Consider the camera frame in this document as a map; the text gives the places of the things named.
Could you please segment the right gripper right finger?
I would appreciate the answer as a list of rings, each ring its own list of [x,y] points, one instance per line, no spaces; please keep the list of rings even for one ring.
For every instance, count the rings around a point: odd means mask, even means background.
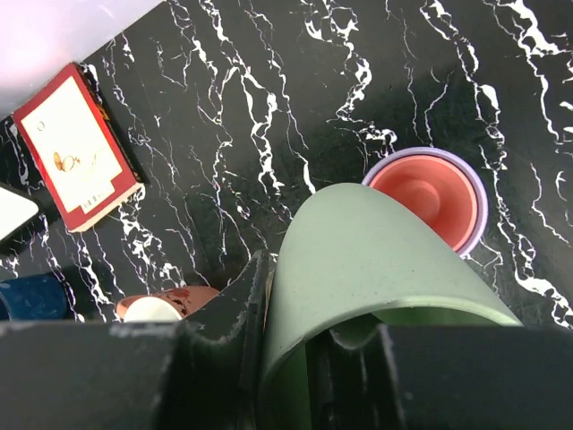
[[[307,346],[315,429],[569,429],[572,335],[343,322]]]

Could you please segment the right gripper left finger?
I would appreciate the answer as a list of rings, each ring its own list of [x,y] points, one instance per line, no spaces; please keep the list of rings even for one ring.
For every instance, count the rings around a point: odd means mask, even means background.
[[[5,322],[4,429],[252,429],[269,256],[179,322]]]

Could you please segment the orange pink mug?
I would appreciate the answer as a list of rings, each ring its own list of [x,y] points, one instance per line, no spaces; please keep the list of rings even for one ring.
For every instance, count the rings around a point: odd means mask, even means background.
[[[177,322],[204,307],[218,293],[208,286],[171,288],[147,296],[125,297],[116,305],[116,312],[124,323]]]

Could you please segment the light green plastic cup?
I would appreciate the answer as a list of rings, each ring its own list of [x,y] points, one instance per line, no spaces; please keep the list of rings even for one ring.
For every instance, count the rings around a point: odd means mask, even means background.
[[[278,253],[262,350],[261,428],[310,427],[306,343],[361,316],[408,325],[519,323],[406,207],[365,185],[327,186],[299,208]]]

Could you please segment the dark blue mug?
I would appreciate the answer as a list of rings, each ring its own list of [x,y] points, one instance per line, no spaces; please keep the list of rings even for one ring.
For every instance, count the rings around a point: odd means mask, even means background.
[[[67,315],[64,287],[51,274],[1,282],[1,321],[60,320]]]

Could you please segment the lavender plastic cup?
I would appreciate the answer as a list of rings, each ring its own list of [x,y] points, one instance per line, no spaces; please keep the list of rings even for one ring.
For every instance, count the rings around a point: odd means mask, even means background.
[[[446,150],[441,150],[432,147],[413,147],[404,150],[399,150],[391,155],[388,155],[381,161],[377,162],[365,175],[365,177],[362,180],[362,184],[369,186],[370,181],[373,179],[376,173],[380,172],[380,170],[383,167],[387,166],[391,161],[416,154],[437,156],[439,158],[443,158],[447,161],[452,162],[456,167],[460,168],[462,172],[466,174],[471,184],[473,185],[477,193],[477,200],[478,200],[477,224],[468,242],[462,247],[461,250],[457,252],[455,251],[460,256],[465,256],[469,254],[471,251],[475,249],[477,243],[479,242],[480,238],[483,235],[488,219],[489,206],[487,202],[487,193],[485,191],[483,181],[477,175],[475,170],[471,168],[471,166],[464,160],[462,160],[459,156]]]

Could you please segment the pink plastic cup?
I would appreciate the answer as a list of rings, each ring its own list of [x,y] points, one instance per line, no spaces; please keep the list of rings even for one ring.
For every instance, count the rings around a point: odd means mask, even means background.
[[[460,168],[443,158],[416,154],[391,161],[369,186],[413,212],[456,252],[477,224],[473,185]]]

